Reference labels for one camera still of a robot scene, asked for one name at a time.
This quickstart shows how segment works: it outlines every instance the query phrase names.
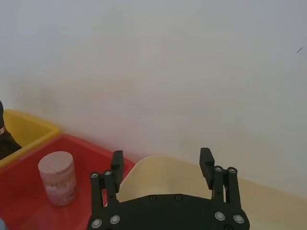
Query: red tray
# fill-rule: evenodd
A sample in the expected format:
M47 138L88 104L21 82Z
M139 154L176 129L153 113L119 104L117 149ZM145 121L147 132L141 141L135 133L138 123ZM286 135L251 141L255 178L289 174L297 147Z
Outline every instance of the red tray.
M65 207L48 202L38 171L47 154L72 154L77 178L76 199ZM110 167L112 152L83 139L61 135L0 170L0 218L10 230L85 230L91 215L90 173ZM124 177L134 163L124 159Z

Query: pink container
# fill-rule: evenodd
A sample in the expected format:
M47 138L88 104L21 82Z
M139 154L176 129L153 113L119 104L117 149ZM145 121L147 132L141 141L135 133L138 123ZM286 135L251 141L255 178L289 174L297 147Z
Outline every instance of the pink container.
M53 205L65 206L76 197L76 176L72 155L58 151L43 157L38 169L47 197Z

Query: yellow tray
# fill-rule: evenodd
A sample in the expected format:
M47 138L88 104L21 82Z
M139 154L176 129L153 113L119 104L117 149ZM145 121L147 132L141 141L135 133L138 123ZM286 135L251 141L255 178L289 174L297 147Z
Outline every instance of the yellow tray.
M251 230L307 229L307 200L244 179L239 179L239 189ZM121 183L117 199L124 202L150 194L211 199L199 165L168 156L152 156L137 163Z
M0 168L61 133L58 126L48 121L10 109L4 110L4 122L7 130L22 148L0 160Z

